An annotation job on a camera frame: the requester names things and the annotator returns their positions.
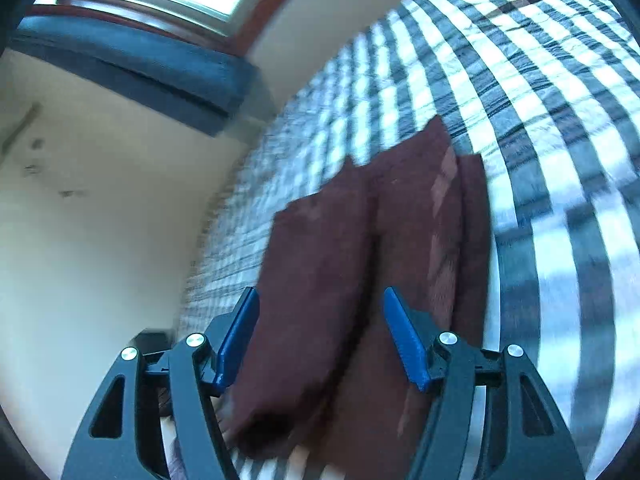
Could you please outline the dark maroon sweater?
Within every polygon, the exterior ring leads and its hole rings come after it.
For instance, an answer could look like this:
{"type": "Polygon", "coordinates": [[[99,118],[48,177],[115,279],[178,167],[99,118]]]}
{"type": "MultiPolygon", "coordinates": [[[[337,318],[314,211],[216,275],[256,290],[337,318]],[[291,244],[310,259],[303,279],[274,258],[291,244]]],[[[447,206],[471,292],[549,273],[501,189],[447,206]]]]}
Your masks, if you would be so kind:
{"type": "Polygon", "coordinates": [[[254,460],[303,448],[349,479],[402,478],[433,399],[408,381],[384,290],[480,344],[489,247],[483,162],[454,151],[439,117],[289,203],[273,220],[231,389],[232,446],[254,460]]]}

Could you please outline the blue curtain left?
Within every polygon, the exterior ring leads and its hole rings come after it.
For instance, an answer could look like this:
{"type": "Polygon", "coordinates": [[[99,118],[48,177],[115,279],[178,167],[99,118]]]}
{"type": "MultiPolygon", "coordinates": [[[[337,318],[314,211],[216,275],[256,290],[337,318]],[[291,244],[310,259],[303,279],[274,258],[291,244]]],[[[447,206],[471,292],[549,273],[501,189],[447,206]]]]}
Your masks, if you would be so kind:
{"type": "Polygon", "coordinates": [[[26,16],[6,45],[208,136],[238,114],[257,74],[242,58],[91,18],[26,16]]]}

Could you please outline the blue white plaid bedsheet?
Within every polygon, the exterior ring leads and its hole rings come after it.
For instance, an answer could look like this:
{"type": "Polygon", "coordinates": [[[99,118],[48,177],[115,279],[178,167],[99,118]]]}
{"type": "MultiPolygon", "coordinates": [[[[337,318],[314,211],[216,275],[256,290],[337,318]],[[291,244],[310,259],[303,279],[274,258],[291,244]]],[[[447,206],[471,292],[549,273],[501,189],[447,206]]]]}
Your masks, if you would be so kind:
{"type": "Polygon", "coordinates": [[[535,361],[588,478],[637,478],[639,46],[611,0],[402,0],[360,32],[221,196],[179,332],[256,281],[278,210],[434,116],[487,172],[489,347],[535,361]]]}

